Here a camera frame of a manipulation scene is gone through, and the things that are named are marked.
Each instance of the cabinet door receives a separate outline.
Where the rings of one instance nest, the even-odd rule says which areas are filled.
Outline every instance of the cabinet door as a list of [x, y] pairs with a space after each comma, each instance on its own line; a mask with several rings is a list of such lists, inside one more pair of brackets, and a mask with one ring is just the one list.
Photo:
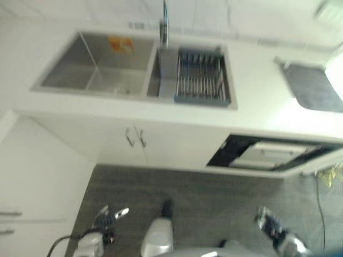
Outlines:
[[153, 167], [203, 169], [228, 137], [226, 128], [200, 125], [135, 123], [148, 164]]
[[144, 152], [130, 121], [99, 117], [35, 117], [35, 120], [89, 160], [144, 165]]
[[93, 168], [36, 122], [20, 118], [0, 143], [0, 211], [10, 213], [0, 223], [66, 220], [71, 231]]
[[[14, 233], [0, 235], [0, 253], [5, 257], [47, 256], [53, 242], [70, 234], [66, 224], [0, 224], [0, 233], [13, 230]], [[53, 251], [52, 257], [64, 256], [68, 240], [62, 241]]]

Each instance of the dark gray towel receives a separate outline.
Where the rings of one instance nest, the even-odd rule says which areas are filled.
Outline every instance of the dark gray towel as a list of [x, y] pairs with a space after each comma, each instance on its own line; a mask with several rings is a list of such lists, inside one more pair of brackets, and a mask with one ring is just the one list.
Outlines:
[[300, 64], [279, 65], [301, 106], [317, 111], [343, 112], [343, 101], [323, 69]]

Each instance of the black cable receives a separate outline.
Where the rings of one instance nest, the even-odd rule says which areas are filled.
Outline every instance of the black cable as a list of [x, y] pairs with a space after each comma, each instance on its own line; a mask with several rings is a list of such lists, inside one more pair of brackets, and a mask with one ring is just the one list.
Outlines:
[[323, 209], [322, 209], [322, 206], [320, 205], [320, 200], [319, 200], [318, 176], [316, 176], [315, 179], [316, 179], [316, 185], [317, 185], [317, 203], [318, 203], [318, 209], [319, 209], [320, 217], [322, 218], [322, 224], [323, 224], [323, 234], [324, 234], [324, 239], [323, 239], [323, 251], [324, 251], [324, 250], [325, 250], [326, 227], [325, 227]]
[[63, 240], [66, 240], [66, 239], [72, 239], [72, 240], [80, 240], [82, 239], [85, 235], [89, 234], [89, 233], [93, 233], [93, 232], [101, 232], [103, 233], [103, 230], [101, 229], [88, 229], [86, 230], [85, 232], [83, 232], [82, 234], [79, 234], [79, 235], [68, 235], [68, 236], [64, 236], [64, 237], [60, 237], [58, 238], [54, 243], [53, 245], [51, 246], [50, 250], [49, 250], [49, 253], [47, 255], [47, 257], [51, 257], [51, 254], [53, 253], [55, 247], [60, 243], [62, 242]]

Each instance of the double sink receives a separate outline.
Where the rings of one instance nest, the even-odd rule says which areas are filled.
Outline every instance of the double sink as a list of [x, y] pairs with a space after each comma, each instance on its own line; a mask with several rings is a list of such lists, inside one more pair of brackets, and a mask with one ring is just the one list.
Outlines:
[[220, 47], [170, 45], [97, 33], [78, 33], [34, 90], [165, 99], [228, 106], [233, 85]]

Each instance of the orange item in sink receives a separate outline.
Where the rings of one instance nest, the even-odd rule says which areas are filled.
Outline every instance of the orange item in sink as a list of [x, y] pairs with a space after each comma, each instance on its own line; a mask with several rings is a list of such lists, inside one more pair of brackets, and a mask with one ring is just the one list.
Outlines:
[[108, 42], [114, 52], [129, 54], [134, 51], [132, 40], [128, 37], [109, 36]]

